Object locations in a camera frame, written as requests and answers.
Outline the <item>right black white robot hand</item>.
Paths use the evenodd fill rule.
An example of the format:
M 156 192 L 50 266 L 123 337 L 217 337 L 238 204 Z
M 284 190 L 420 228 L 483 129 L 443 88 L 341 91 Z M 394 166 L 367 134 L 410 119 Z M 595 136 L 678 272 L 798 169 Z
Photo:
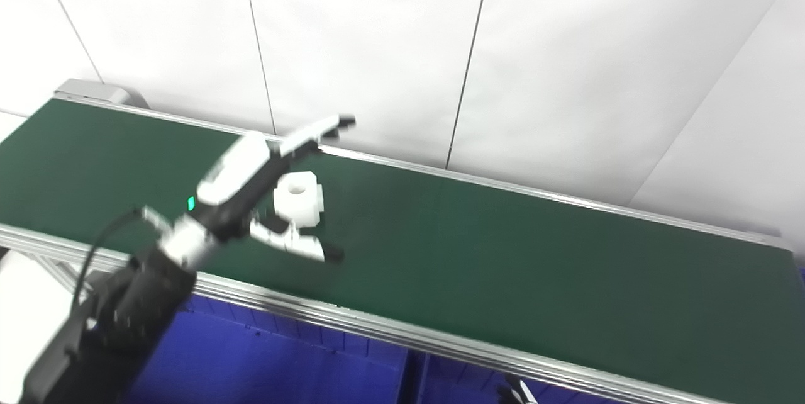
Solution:
M 504 380 L 496 386 L 497 403 L 538 403 L 534 393 L 519 376 L 505 373 Z

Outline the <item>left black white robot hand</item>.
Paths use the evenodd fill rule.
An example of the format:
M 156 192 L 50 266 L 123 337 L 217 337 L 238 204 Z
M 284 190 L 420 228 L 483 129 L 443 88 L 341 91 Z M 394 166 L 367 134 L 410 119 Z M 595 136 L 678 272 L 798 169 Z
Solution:
M 324 212 L 324 189 L 311 171 L 291 172 L 294 162 L 320 153 L 320 141 L 336 139 L 356 123 L 333 115 L 308 124 L 277 144 L 262 132 L 245 132 L 216 161 L 189 200 L 187 220 L 177 226 L 203 235 L 175 257 L 197 264 L 215 245 L 251 237 L 278 251 L 339 264 L 344 251 L 302 229 L 315 227 Z

